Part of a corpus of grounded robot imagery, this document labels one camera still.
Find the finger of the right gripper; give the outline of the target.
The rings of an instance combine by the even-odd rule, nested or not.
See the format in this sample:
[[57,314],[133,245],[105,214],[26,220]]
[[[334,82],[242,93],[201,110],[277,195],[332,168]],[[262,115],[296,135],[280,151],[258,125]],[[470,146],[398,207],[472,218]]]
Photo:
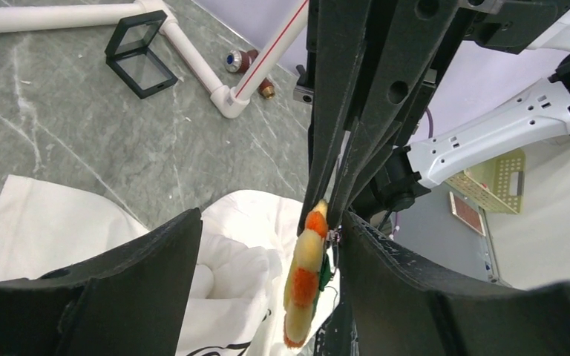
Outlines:
[[309,181],[301,216],[330,195],[327,223],[337,228],[356,180],[391,124],[365,123],[361,113],[395,16],[397,1],[312,1],[307,32],[307,84],[313,101]]
[[353,126],[332,190],[327,222],[337,228],[355,198],[390,158],[402,129],[413,130],[433,86],[432,64],[442,75],[477,12],[460,1],[375,1],[359,84],[351,96]]

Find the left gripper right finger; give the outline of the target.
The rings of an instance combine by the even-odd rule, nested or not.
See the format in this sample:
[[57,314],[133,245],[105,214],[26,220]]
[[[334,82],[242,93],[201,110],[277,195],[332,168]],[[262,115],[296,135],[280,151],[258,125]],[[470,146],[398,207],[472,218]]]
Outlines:
[[477,280],[350,212],[340,269],[362,355],[570,355],[570,282],[522,291]]

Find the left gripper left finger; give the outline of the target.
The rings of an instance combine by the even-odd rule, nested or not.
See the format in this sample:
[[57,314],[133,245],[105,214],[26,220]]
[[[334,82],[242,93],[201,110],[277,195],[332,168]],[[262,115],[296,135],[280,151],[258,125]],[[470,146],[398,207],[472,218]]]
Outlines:
[[35,280],[0,282],[0,355],[173,355],[203,223],[189,209]]

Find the orange yellow pompom brooch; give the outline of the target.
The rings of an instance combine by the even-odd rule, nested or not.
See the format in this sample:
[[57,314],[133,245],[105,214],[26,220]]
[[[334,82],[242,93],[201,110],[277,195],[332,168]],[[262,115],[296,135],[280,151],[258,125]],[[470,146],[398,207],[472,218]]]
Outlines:
[[329,234],[328,203],[320,200],[307,214],[298,235],[284,289],[284,344],[298,349],[305,344],[320,292],[325,241]]

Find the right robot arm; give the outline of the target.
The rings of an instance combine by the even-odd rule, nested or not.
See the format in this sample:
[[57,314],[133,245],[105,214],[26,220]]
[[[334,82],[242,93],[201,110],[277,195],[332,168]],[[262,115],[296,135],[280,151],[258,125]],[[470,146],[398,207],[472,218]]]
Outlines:
[[[330,192],[344,213],[384,166],[382,207],[401,210],[455,173],[570,134],[570,1],[314,1],[312,154],[302,214]],[[461,41],[491,50],[558,49],[567,59],[492,111],[407,144]]]

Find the brown brass faucet tap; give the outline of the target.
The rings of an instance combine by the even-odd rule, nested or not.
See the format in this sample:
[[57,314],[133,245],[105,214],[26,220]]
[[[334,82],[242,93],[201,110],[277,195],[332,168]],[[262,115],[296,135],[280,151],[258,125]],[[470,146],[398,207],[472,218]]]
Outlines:
[[[230,50],[226,54],[225,69],[230,73],[243,74],[251,67],[258,55],[259,52],[256,49],[248,51]],[[272,99],[275,96],[274,85],[267,77],[258,86],[258,93],[264,99]]]

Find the perforated yellow-green basket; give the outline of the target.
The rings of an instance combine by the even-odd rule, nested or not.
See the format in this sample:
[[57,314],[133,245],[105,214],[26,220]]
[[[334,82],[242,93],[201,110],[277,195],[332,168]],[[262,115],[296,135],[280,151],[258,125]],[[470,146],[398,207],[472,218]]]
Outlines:
[[520,214],[523,209],[525,153],[518,148],[466,168],[446,183],[483,210]]

